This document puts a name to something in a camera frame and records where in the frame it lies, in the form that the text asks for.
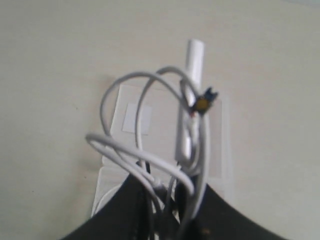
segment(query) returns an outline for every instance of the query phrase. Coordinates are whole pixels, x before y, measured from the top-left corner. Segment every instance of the white light switch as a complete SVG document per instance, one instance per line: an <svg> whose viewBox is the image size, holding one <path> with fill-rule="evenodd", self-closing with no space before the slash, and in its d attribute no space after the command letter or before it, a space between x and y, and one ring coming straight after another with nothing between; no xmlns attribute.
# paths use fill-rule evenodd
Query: white light switch
<svg viewBox="0 0 320 240"><path fill-rule="evenodd" d="M137 106L138 105L136 103L128 103L123 121L122 131L133 134L135 133ZM143 135L148 135L149 133L151 114L152 107L144 105L141 109L141 133Z"/></svg>

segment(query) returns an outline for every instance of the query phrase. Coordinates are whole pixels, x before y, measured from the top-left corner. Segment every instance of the tangled cable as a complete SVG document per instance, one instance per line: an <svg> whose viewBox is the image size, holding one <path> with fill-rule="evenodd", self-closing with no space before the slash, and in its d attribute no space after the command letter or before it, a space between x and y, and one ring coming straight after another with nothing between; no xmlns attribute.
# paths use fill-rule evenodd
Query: tangled cable
<svg viewBox="0 0 320 240"><path fill-rule="evenodd" d="M165 80L162 77L162 75L167 73L174 73L179 75L181 77L180 85L183 87L177 89L169 81ZM105 106L107 104L107 100L110 93L117 86L129 79L138 77L146 77L149 78L149 80L146 83L140 95L140 99L137 105L137 112L135 118L136 148L134 148L131 146L126 146L112 138L109 125L105 118ZM188 113L189 116L187 122L181 122L181 124L186 124L186 128L189 128L189 135L191 137L193 147L191 148L191 157L189 159L176 159L181 167L171 165L167 163L165 160L161 159L159 156L156 156L152 153L143 150L141 133L141 109L144 103L145 96L155 81L160 82L173 94L173 96L179 101L179 104L183 107L183 109ZM190 91L194 95L194 98L197 100L192 106L189 106L188 101L185 98L185 93L183 92L185 87L190 89ZM95 150L97 150L99 153L107 157L115 164L119 165L121 168L123 168L130 174L132 174L134 177L136 177L136 179L138 179L141 182L141 184L149 193L156 214L159 218L161 218L162 216L162 209L160 207L156 189L162 188L164 185L161 181L159 181L159 179L155 178L149 172L146 171L146 164L150 164L151 166L159 170L162 170L171 176L169 190L167 191L167 197L163 204L168 204L173 188L173 183L175 180L177 180L179 183L185 186L188 195L188 206L186 207L183 220L181 221L180 228L177 233L178 239L186 230L189 221L197 215L197 212L199 210L200 204L204 196L208 178L208 169L210 161L210 129L208 116L204 113L207 111L210 105L207 106L207 109L205 109L205 111L200 111L200 108L198 107L198 105L200 107L203 106L201 102L199 104L199 101L203 101L204 97L206 97L205 94L200 95L189 76L183 70L175 66L163 67L159 69L156 73L146 71L129 73L123 77L118 78L110 86L110 88L106 90L102 97L100 105L100 119L104 135L89 133L85 137L87 142ZM111 147L114 150L114 153L108 150L106 146ZM132 156L139 160L139 165L129 160L124 154ZM194 175L197 175L195 183L193 183L190 178Z"/></svg>

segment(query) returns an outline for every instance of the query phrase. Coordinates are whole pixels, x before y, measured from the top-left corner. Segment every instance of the small figurine charm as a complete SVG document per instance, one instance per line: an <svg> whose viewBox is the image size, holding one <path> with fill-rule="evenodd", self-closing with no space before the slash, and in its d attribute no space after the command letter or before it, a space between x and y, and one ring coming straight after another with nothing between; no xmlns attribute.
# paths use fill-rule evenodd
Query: small figurine charm
<svg viewBox="0 0 320 240"><path fill-rule="evenodd" d="M212 92L212 88L209 87L203 95L196 99L195 103L191 107L192 111L198 112L200 115L204 115L217 97L218 93Z"/></svg>

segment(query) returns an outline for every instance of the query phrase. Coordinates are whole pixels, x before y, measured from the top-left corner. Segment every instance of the white wall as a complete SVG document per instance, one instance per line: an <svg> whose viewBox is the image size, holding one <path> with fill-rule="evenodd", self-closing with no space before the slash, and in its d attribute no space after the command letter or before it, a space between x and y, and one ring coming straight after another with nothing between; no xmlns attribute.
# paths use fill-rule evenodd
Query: white wall
<svg viewBox="0 0 320 240"><path fill-rule="evenodd" d="M318 239L320 8L280 0L0 1L0 238L56 239L90 215L110 79L184 66L230 98L235 206Z"/></svg>

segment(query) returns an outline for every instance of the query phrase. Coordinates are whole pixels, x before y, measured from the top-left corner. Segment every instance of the cable connector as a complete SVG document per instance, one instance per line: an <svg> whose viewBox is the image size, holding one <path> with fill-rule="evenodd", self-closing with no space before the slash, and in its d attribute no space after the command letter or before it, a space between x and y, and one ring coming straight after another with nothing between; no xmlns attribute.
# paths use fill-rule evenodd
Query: cable connector
<svg viewBox="0 0 320 240"><path fill-rule="evenodd" d="M212 87L209 87L203 95L199 96L193 106L192 112L198 112L200 115L204 115L212 106L214 100L218 97L217 92L212 92Z"/></svg>

